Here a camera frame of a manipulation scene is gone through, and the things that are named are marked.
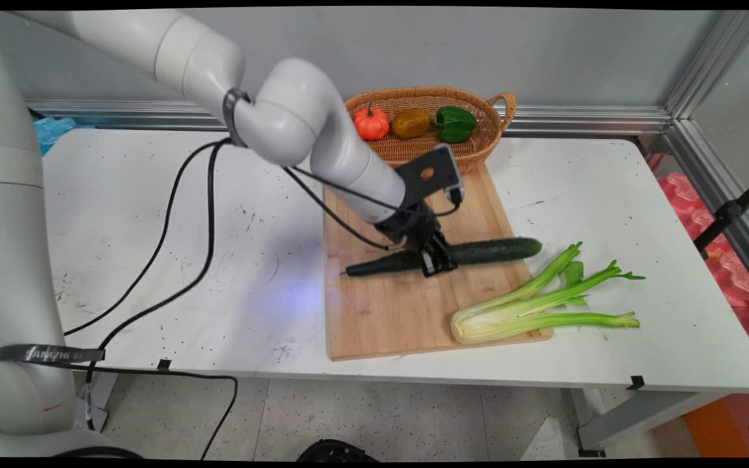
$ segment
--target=celery stalk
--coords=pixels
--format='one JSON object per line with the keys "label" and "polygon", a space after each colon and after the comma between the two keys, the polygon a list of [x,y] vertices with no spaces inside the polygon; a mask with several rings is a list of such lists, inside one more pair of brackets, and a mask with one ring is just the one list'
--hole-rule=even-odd
{"label": "celery stalk", "polygon": [[620,272],[621,270],[616,266],[615,260],[605,270],[592,275],[590,278],[586,278],[564,289],[544,294],[543,296],[505,302],[502,305],[478,311],[470,307],[462,309],[452,317],[450,328],[460,343],[481,343],[482,341],[500,340],[505,337],[511,337],[512,335],[523,333],[523,331],[518,331],[520,329],[520,322],[517,322],[518,319],[532,314],[539,314],[552,307],[566,303],[585,304],[585,300],[583,300],[585,296],[582,294],[610,278],[644,279],[643,276],[634,276],[632,272],[624,274]]}
{"label": "celery stalk", "polygon": [[458,314],[460,314],[461,318],[466,318],[475,315],[479,311],[501,306],[507,302],[512,302],[513,300],[528,299],[529,297],[536,296],[539,291],[544,290],[545,287],[553,281],[553,278],[556,278],[556,276],[562,272],[571,261],[573,261],[574,257],[579,255],[580,246],[582,245],[582,242],[577,242],[576,244],[569,246],[564,252],[557,255],[557,258],[553,259],[552,263],[545,267],[541,273],[517,290],[499,297],[494,297],[490,300],[485,300],[485,302],[471,305],[470,307],[458,311]]}
{"label": "celery stalk", "polygon": [[508,320],[504,323],[487,322],[481,326],[472,325],[467,332],[462,330],[455,322],[450,323],[453,335],[459,343],[473,345],[484,341],[501,340],[513,337],[521,333],[533,332],[540,328],[549,326],[567,325],[595,325],[595,326],[627,326],[637,328],[640,322],[631,317],[634,312],[628,312],[622,316],[609,316],[594,313],[571,313],[571,314],[547,314],[540,313],[529,317],[520,317]]}

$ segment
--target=green bell pepper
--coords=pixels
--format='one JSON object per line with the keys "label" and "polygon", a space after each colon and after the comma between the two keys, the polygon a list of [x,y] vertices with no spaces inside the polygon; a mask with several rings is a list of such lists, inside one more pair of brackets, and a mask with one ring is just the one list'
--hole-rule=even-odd
{"label": "green bell pepper", "polygon": [[461,143],[469,140],[476,128],[476,118],[461,107],[441,107],[435,113],[435,127],[442,142]]}

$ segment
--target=white table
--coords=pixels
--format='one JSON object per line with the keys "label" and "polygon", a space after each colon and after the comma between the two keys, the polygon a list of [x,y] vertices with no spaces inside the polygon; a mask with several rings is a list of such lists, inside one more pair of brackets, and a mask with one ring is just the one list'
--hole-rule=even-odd
{"label": "white table", "polygon": [[[44,157],[54,284],[64,329],[119,298],[163,228],[177,169],[205,131],[75,130]],[[123,305],[68,337],[93,347],[133,313],[199,273],[206,252],[208,153],[181,181],[170,231],[148,275]],[[277,166],[222,149],[216,172],[216,248],[199,286],[129,326],[104,365],[235,376],[571,387],[580,438],[597,448],[665,423],[725,394],[749,392],[749,338],[636,146],[624,140],[503,138],[487,162],[520,236],[543,251],[541,270],[568,245],[590,274],[618,260],[645,281],[612,279],[588,308],[636,311],[640,329],[565,327],[548,341],[356,361],[327,358],[323,215]],[[308,181],[309,186],[319,187]],[[606,415],[591,389],[644,386]]]}

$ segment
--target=floor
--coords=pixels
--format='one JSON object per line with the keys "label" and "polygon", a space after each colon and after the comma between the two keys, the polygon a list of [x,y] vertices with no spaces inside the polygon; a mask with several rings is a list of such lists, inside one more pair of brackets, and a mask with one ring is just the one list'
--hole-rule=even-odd
{"label": "floor", "polygon": [[[117,379],[103,433],[146,458],[198,459],[232,396],[227,380]],[[603,392],[610,409],[630,391]],[[577,458],[568,391],[476,385],[239,379],[209,460],[296,460],[341,439],[382,462]],[[683,419],[613,447],[609,458],[698,456]]]}

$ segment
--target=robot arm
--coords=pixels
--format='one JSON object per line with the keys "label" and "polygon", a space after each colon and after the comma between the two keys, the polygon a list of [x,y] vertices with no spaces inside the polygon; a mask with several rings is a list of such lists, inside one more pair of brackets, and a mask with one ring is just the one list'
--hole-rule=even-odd
{"label": "robot arm", "polygon": [[[177,10],[13,12],[116,57],[238,131],[232,135],[283,166],[311,154],[316,175],[390,205],[404,181],[360,139],[336,88],[316,66],[287,59],[270,73],[253,103],[224,105],[244,74],[240,48]],[[0,343],[64,345],[51,281],[42,158],[24,103],[0,57]],[[346,192],[339,198],[368,222],[393,210]],[[0,433],[64,432],[73,412],[71,372],[0,362]]]}

